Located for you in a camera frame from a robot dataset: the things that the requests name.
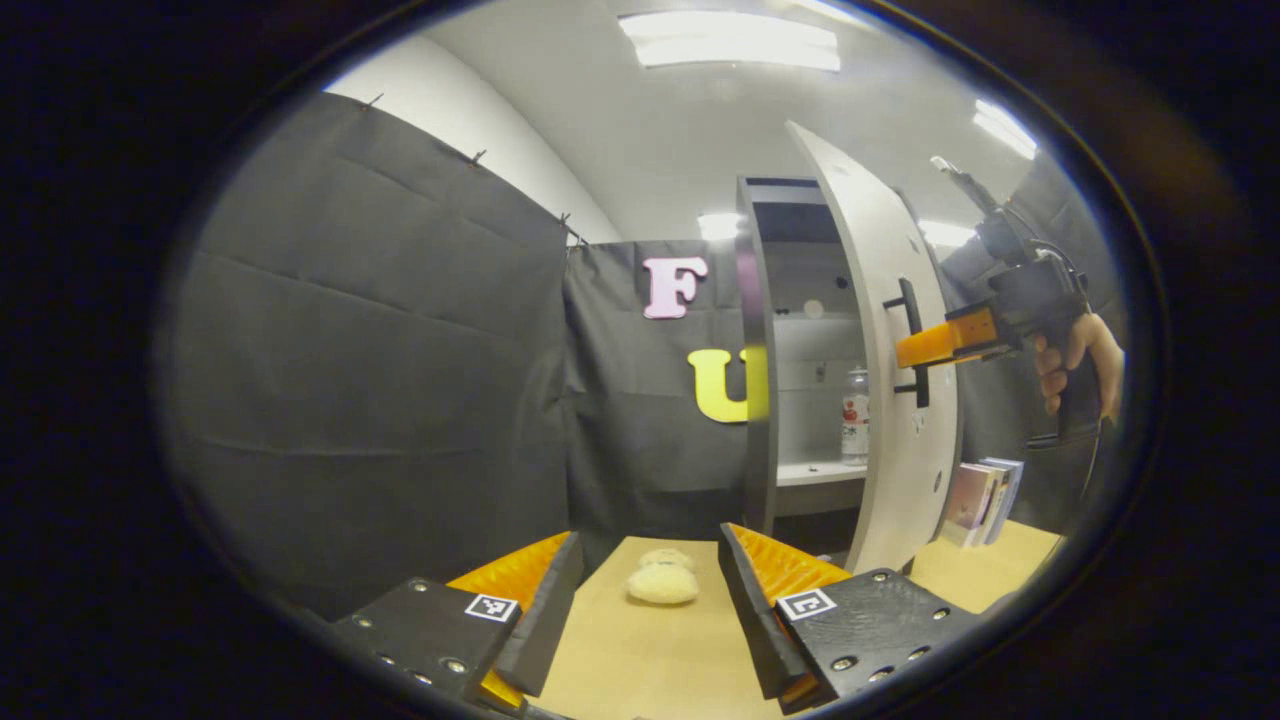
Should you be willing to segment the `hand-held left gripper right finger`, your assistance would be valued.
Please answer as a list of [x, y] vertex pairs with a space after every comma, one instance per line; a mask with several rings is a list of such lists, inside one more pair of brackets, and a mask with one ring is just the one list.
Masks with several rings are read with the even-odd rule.
[[718, 561], [762, 694], [786, 715], [888, 685], [980, 621], [890, 568], [851, 574], [733, 523]]

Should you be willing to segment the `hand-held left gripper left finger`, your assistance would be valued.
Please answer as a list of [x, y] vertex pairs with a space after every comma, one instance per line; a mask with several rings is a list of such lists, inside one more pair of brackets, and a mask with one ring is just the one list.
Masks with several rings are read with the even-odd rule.
[[449, 582], [411, 577], [330, 629], [408, 683], [484, 711], [526, 714], [582, 579], [580, 534], [567, 530]]

